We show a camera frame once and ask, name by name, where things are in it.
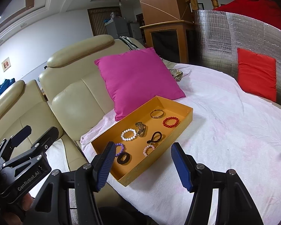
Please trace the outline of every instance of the picture frame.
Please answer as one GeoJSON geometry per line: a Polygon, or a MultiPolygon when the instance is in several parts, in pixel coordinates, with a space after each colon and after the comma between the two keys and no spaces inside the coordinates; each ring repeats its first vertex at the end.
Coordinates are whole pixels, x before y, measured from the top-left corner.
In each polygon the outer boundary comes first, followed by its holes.
{"type": "Polygon", "coordinates": [[[198,8],[199,8],[199,10],[204,10],[204,4],[203,3],[198,3],[198,8]]]}
{"type": "Polygon", "coordinates": [[[6,59],[1,63],[1,65],[2,65],[3,72],[5,72],[6,70],[8,70],[8,69],[11,67],[9,57],[6,58],[6,59]]]}

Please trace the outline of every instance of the white towel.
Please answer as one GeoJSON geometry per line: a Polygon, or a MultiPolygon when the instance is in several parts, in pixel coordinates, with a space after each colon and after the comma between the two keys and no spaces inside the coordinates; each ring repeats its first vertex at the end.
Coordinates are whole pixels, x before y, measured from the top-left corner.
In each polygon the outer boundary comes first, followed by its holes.
{"type": "MultiPolygon", "coordinates": [[[[281,220],[281,109],[249,95],[219,71],[177,64],[183,71],[178,85],[186,98],[176,100],[193,107],[193,121],[176,141],[186,154],[211,170],[237,171],[250,192],[264,225],[281,220]]],[[[89,162],[96,155],[89,143],[115,124],[112,110],[81,139],[89,162]]],[[[170,148],[127,187],[110,174],[108,183],[136,209],[159,225],[184,224],[193,194],[182,186],[170,148]]],[[[215,223],[214,190],[209,225],[215,223]]]]}
{"type": "MultiPolygon", "coordinates": [[[[59,139],[55,141],[50,148],[46,151],[47,154],[47,160],[52,168],[52,171],[54,169],[59,169],[62,173],[69,172],[69,166],[66,156],[66,150],[64,143],[62,139],[59,139]]],[[[46,177],[44,177],[36,186],[34,186],[30,191],[30,195],[32,197],[36,197],[37,193],[40,191],[41,187],[43,186],[44,182],[48,178],[50,174],[48,174],[46,177]]],[[[75,199],[75,190],[70,189],[69,190],[69,200],[70,200],[70,208],[76,208],[76,199],[75,199]]],[[[72,224],[78,225],[78,214],[77,210],[71,210],[71,218],[72,218],[72,224]]]]}

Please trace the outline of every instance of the purple beaded bracelet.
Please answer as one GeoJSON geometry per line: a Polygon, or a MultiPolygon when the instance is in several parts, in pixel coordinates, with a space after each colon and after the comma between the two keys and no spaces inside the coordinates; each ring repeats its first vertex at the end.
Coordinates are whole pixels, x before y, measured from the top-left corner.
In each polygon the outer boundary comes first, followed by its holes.
{"type": "Polygon", "coordinates": [[[125,147],[124,147],[124,145],[123,145],[122,143],[117,143],[117,144],[115,144],[115,145],[116,145],[116,146],[121,146],[121,147],[122,147],[121,151],[116,154],[116,157],[118,157],[118,156],[124,151],[125,147]]]}

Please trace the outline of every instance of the red beaded bracelet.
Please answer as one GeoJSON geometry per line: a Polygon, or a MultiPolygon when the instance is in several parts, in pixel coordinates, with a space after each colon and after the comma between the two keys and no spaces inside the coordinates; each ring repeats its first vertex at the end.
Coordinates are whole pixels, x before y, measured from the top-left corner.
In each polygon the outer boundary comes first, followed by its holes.
{"type": "Polygon", "coordinates": [[[167,128],[176,127],[176,126],[178,125],[178,123],[179,123],[179,119],[176,118],[176,117],[169,117],[169,118],[166,118],[166,119],[164,119],[164,121],[162,122],[162,124],[163,124],[164,126],[166,126],[167,128]],[[167,124],[165,124],[165,122],[168,121],[168,120],[170,120],[170,119],[175,119],[175,120],[176,120],[176,123],[174,123],[173,125],[167,125],[167,124]]]}

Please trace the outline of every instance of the air vent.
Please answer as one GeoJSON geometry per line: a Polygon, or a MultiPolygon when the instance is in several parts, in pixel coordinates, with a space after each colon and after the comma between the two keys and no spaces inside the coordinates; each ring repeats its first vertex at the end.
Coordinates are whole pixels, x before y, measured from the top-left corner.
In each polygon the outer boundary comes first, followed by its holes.
{"type": "Polygon", "coordinates": [[[23,23],[20,26],[21,26],[21,28],[24,28],[26,25],[27,25],[27,23],[23,23]]]}
{"type": "Polygon", "coordinates": [[[3,40],[0,40],[0,44],[2,44],[3,40]]]}

